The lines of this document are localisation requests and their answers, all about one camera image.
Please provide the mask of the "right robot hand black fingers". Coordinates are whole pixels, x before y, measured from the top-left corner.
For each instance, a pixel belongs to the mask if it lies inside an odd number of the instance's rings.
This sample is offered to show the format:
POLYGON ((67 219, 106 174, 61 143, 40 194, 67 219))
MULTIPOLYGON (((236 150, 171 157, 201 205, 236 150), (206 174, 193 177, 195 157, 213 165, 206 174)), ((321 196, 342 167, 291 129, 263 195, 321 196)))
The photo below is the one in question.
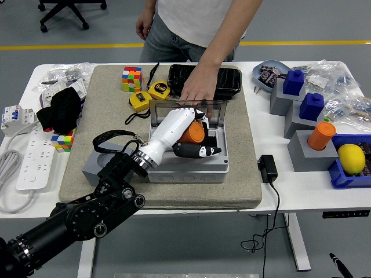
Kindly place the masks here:
POLYGON ((330 253, 329 256, 344 278, 353 278, 353 275, 350 273, 347 267, 338 259, 337 256, 335 256, 333 253, 330 253))

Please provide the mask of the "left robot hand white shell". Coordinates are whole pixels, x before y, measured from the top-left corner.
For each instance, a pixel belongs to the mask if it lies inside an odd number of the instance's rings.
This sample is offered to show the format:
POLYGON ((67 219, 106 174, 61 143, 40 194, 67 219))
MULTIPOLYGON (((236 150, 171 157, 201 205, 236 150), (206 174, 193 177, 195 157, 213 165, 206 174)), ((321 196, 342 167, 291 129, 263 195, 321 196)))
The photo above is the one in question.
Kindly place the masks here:
POLYGON ((172 150, 181 158, 200 159, 217 155, 219 147, 202 145, 209 121, 204 112, 191 107, 171 110, 148 143, 134 155, 135 161, 156 168, 166 151, 172 150))

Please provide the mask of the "person's left hand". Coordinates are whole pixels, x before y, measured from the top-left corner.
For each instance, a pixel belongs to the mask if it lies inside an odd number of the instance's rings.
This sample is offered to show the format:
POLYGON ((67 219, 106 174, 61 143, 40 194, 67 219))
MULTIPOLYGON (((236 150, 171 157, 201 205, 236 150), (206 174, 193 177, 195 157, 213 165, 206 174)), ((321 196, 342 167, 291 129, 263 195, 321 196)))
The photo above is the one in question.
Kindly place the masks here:
POLYGON ((180 99, 185 104, 196 105, 201 101, 213 101, 219 67, 198 64, 186 80, 180 99))

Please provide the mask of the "person's right hand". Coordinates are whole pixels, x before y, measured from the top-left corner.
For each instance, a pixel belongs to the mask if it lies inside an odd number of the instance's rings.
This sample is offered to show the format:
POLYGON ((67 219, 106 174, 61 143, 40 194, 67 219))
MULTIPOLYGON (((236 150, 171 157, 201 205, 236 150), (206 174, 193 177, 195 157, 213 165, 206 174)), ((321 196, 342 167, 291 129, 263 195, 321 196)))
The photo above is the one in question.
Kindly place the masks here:
POLYGON ((142 40, 146 40, 154 21, 154 14, 143 12, 136 21, 136 34, 142 40))

